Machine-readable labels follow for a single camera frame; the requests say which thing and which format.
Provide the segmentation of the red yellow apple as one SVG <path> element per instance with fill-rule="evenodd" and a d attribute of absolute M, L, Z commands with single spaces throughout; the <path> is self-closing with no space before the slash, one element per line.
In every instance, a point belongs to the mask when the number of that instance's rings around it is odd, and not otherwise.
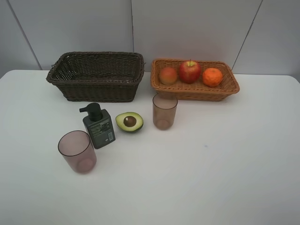
<path fill-rule="evenodd" d="M 195 83 L 201 74 L 201 66 L 194 60 L 187 60 L 180 64 L 179 78 L 183 83 Z"/>

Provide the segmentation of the orange mandarin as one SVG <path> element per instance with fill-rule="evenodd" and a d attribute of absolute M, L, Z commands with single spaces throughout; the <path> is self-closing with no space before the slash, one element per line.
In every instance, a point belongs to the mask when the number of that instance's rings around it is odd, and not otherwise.
<path fill-rule="evenodd" d="M 223 74 L 217 68 L 208 68 L 203 72 L 202 81 L 206 86 L 217 87 L 222 80 Z"/>

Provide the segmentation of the orange wicker basket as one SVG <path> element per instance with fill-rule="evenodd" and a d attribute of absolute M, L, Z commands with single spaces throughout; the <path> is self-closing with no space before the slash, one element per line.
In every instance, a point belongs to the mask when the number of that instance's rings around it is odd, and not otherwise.
<path fill-rule="evenodd" d="M 152 88 L 157 93 L 171 93 L 178 100 L 198 100 L 198 101 L 222 101 L 230 95 L 240 91 L 239 84 L 235 79 L 230 67 L 221 61 L 198 60 L 201 71 L 208 68 L 217 68 L 223 74 L 223 80 L 217 87 L 208 87 L 203 84 L 202 76 L 192 84 L 183 83 L 178 80 L 172 85 L 164 85 L 159 80 L 159 74 L 163 68 L 172 67 L 179 72 L 180 64 L 184 60 L 179 59 L 155 59 L 151 65 L 150 82 Z"/>

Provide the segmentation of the round peach-coloured bun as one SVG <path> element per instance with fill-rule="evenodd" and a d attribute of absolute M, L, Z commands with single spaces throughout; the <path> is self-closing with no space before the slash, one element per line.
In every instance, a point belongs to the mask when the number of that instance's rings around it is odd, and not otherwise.
<path fill-rule="evenodd" d="M 160 71 L 159 80 L 164 85 L 172 85 L 178 80 L 177 72 L 172 67 L 165 67 Z"/>

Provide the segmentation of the dark green pump bottle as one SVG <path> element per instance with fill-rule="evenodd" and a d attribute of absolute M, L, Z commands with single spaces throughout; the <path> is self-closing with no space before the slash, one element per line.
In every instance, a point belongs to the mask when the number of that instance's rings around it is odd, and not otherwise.
<path fill-rule="evenodd" d="M 106 109 L 101 109 L 99 103 L 90 103 L 80 108 L 79 112 L 88 113 L 82 121 L 95 149 L 100 149 L 116 140 L 111 116 Z"/>

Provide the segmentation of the halved avocado with pit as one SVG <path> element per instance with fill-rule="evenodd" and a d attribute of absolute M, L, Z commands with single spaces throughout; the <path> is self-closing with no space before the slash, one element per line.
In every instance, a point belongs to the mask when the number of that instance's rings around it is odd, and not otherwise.
<path fill-rule="evenodd" d="M 124 112 L 115 118 L 117 126 L 128 133 L 134 133 L 143 127 L 143 118 L 135 112 Z"/>

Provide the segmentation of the purple translucent cup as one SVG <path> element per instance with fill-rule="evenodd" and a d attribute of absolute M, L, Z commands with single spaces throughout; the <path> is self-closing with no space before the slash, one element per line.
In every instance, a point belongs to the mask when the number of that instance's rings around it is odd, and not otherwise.
<path fill-rule="evenodd" d="M 90 172 L 97 162 L 90 136 L 81 130 L 62 136 L 58 142 L 58 151 L 76 173 Z"/>

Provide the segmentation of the dark brown wicker basket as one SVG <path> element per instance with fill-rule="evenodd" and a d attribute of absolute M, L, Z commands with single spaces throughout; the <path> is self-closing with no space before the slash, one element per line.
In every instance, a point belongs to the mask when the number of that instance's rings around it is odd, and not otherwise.
<path fill-rule="evenodd" d="M 68 101 L 131 102 L 144 65 L 143 56 L 135 52 L 67 52 L 52 66 L 46 80 Z"/>

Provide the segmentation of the brown translucent cup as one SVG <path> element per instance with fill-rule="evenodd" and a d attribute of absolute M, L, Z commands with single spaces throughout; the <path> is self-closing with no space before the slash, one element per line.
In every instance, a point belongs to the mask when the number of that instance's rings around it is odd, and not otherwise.
<path fill-rule="evenodd" d="M 178 105 L 177 98 L 172 94 L 158 93 L 152 99 L 153 124 L 160 130 L 172 127 Z"/>

